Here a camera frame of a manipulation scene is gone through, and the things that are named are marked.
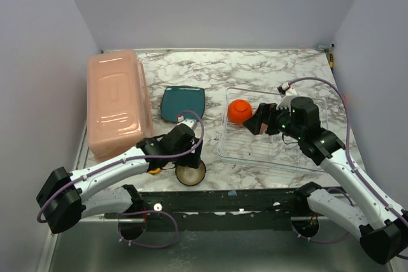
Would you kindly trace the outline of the beige bowl dark rim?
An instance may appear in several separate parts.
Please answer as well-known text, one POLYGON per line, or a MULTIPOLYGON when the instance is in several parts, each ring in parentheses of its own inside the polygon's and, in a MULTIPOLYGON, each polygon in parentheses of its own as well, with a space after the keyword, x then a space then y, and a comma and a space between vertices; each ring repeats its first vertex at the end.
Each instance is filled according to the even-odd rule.
POLYGON ((198 168, 190 168, 187 166, 177 166, 175 174, 177 180, 188 187, 193 187, 200 184, 206 175, 207 168, 203 161, 200 161, 198 168))

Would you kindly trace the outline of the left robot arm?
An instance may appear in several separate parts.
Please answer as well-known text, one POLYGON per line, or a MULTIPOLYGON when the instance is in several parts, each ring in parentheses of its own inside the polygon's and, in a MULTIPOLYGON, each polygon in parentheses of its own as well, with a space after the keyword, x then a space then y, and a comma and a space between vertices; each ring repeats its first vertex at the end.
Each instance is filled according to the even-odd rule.
POLYGON ((169 163, 198 168, 203 138, 195 135, 197 125, 197 121, 186 119, 170 132, 144 138, 123 154, 95 166, 71 172, 64 167, 53 170, 36 196, 40 207, 37 221, 48 224, 51 232, 58 234, 88 216, 128 211, 134 203, 134 191, 122 187, 108 195, 102 190, 169 163))

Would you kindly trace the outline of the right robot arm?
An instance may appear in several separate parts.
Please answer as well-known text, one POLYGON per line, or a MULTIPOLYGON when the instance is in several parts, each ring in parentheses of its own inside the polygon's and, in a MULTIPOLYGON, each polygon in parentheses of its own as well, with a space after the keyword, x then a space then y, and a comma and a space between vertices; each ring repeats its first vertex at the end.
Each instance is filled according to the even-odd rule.
POLYGON ((296 96, 284 107, 261 103, 243 125, 253 135, 281 133, 297 140, 302 153, 340 184, 355 207, 314 183, 305 202, 358 239, 373 261, 386 264, 407 248, 407 210, 362 171, 335 133, 321 127, 319 108, 311 98, 296 96))

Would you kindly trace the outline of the pink floral mug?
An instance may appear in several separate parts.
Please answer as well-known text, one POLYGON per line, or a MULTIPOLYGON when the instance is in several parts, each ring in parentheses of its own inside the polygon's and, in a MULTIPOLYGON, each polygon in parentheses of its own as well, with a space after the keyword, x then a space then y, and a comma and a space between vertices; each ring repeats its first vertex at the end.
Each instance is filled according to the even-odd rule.
POLYGON ((260 130, 259 130, 259 135, 261 135, 261 134, 268 134, 268 125, 267 124, 264 124, 264 123, 261 124, 260 130))

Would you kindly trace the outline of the orange bowl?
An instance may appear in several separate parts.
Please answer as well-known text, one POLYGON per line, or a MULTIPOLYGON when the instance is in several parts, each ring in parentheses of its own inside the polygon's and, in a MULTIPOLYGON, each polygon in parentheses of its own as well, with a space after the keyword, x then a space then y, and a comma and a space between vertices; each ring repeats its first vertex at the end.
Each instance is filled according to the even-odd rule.
POLYGON ((227 117, 230 122, 242 125, 252 117, 252 106, 246 100, 236 99, 228 105, 227 117))

